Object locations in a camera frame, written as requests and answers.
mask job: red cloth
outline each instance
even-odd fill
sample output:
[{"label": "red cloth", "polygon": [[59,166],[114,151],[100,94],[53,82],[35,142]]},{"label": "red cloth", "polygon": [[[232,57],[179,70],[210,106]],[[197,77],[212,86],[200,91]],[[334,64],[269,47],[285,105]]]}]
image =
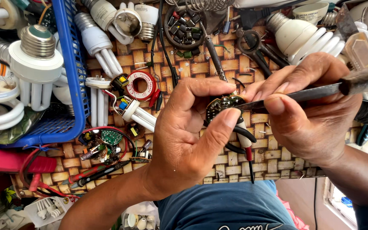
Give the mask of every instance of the red cloth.
[{"label": "red cloth", "polygon": [[295,227],[299,230],[309,230],[309,225],[306,225],[303,220],[297,216],[295,216],[294,212],[292,211],[292,209],[290,209],[290,205],[289,202],[287,201],[283,201],[279,196],[278,196],[278,190],[276,191],[276,196],[278,197],[278,199],[282,202],[283,206],[285,206],[286,210],[289,212],[290,217],[292,217],[293,223],[295,224]]}]

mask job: hand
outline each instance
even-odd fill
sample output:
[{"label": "hand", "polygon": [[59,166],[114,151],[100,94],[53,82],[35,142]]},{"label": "hand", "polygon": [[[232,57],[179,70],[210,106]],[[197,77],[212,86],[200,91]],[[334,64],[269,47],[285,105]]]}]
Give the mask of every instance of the hand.
[{"label": "hand", "polygon": [[209,96],[230,94],[235,89],[235,84],[217,79],[195,78],[185,78],[174,88],[157,118],[154,155],[144,177],[145,187],[155,200],[194,186],[211,170],[241,111],[226,109],[214,118],[200,139],[198,132]]},{"label": "hand", "polygon": [[349,69],[326,53],[309,55],[298,66],[276,71],[266,81],[249,85],[241,94],[247,102],[264,99],[276,140],[296,156],[328,167],[344,154],[344,139],[361,105],[361,94],[341,93],[311,100],[302,108],[285,94],[309,85],[336,83]]}]

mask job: woven mat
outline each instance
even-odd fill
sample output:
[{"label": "woven mat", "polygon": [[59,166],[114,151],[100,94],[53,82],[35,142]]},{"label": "woven mat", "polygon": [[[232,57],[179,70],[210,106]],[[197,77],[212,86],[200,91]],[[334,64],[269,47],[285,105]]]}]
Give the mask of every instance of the woven mat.
[{"label": "woven mat", "polygon": [[[236,15],[237,11],[231,9],[230,18]],[[254,27],[253,29],[263,34],[265,32],[264,21],[262,20],[257,24],[261,26]],[[228,51],[226,51],[223,47],[216,47],[217,54],[220,56],[222,67],[228,81],[236,83],[237,92],[240,93],[243,90],[243,87],[238,82],[234,81],[232,79],[233,77],[239,79],[245,85],[249,85],[254,81],[264,80],[264,76],[255,62],[249,60],[248,57],[241,55],[241,52],[236,48],[236,35],[231,33],[231,31],[232,29],[227,35],[218,34],[217,36],[212,36],[212,41],[214,44],[224,45],[228,49]],[[139,39],[135,39],[132,44],[122,45],[118,41],[115,41],[113,36],[109,37],[113,40],[113,52],[117,56],[117,59],[125,73],[130,74],[135,69],[144,66],[143,64],[134,65],[134,63],[147,62],[151,60],[151,44],[144,44]],[[191,59],[183,59],[175,54],[176,50],[168,43],[167,40],[165,41],[165,44],[171,63],[178,70],[177,73],[181,79],[185,77],[218,78],[214,65],[209,58],[209,52],[203,45],[200,47],[200,55]],[[154,52],[155,71],[158,76],[161,76],[160,88],[164,93],[164,101],[162,103],[163,108],[165,103],[168,101],[171,91],[173,90],[173,83],[170,69],[165,61],[164,53],[158,39]],[[91,56],[88,57],[87,65],[91,76],[105,76],[99,62],[95,58]],[[279,67],[272,61],[269,61],[269,67],[272,71],[279,69]],[[142,69],[142,71],[149,72],[150,69],[146,68]],[[141,103],[140,107],[151,113],[153,116],[158,116],[154,108],[148,107],[148,102]],[[277,140],[273,137],[271,127],[268,126],[268,115],[250,114],[250,112],[246,111],[243,114],[243,118],[248,130],[257,138],[257,142],[252,144],[254,151],[253,173],[255,180],[325,176],[325,173],[321,168],[304,161],[302,158],[294,156],[286,148],[278,144]],[[125,121],[121,115],[113,114],[109,116],[109,125],[114,125],[124,130]],[[346,133],[346,143],[353,147],[360,148],[354,144],[360,130],[361,124],[354,122],[352,128],[350,128]],[[153,133],[146,130],[145,136],[142,139],[137,140],[138,148],[141,148],[148,139],[153,140]],[[240,146],[235,133],[231,135],[230,142],[231,144]],[[124,149],[124,141],[120,143],[120,146]],[[98,180],[91,181],[82,188],[70,189],[69,185],[60,185],[61,182],[63,180],[67,180],[70,175],[81,173],[94,165],[100,164],[100,162],[98,160],[80,160],[79,155],[82,154],[84,146],[82,146],[77,140],[57,144],[56,148],[58,148],[58,150],[49,150],[46,153],[48,157],[54,157],[57,160],[58,164],[55,172],[51,174],[42,174],[42,180],[44,183],[65,194],[85,193],[108,179],[119,176],[123,173],[128,173],[131,170],[138,169],[145,165],[143,163],[130,163],[123,167],[123,169],[114,171]],[[368,142],[360,149],[368,153]],[[131,155],[132,152],[128,152],[122,160],[127,160]],[[20,194],[22,197],[36,196],[33,192],[22,189],[23,185],[19,180],[18,175],[12,175],[11,178],[17,194]],[[200,181],[200,184],[241,182],[248,180],[251,180],[251,177],[245,155],[237,154],[229,151],[228,149],[223,149],[213,168],[208,175]]]}]

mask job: man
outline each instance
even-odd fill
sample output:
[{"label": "man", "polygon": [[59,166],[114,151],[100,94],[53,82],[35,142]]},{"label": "man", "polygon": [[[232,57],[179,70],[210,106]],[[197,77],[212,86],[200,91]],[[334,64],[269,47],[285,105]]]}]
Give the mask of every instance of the man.
[{"label": "man", "polygon": [[[338,93],[312,100],[303,109],[285,95],[335,83],[348,73],[333,56],[316,53],[240,95],[247,102],[264,99],[279,144],[320,166],[355,204],[359,229],[368,229],[368,154],[344,143],[362,96]],[[212,168],[240,116],[238,109],[222,111],[198,139],[208,97],[235,88],[213,79],[183,79],[157,118],[151,163],[89,191],[67,212],[60,230],[107,230],[127,207],[142,201],[158,201],[162,230],[295,229],[275,196],[273,181],[196,185]]]}]

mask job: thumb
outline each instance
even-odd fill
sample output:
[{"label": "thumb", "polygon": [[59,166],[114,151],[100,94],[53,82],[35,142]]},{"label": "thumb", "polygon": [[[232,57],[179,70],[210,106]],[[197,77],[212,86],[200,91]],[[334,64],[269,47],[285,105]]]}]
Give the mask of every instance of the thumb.
[{"label": "thumb", "polygon": [[303,134],[310,121],[302,107],[292,98],[283,94],[272,94],[264,100],[273,126],[283,136]]},{"label": "thumb", "polygon": [[228,108],[220,112],[208,125],[206,131],[198,141],[196,150],[203,153],[206,160],[221,152],[228,143],[241,111],[236,108]]}]

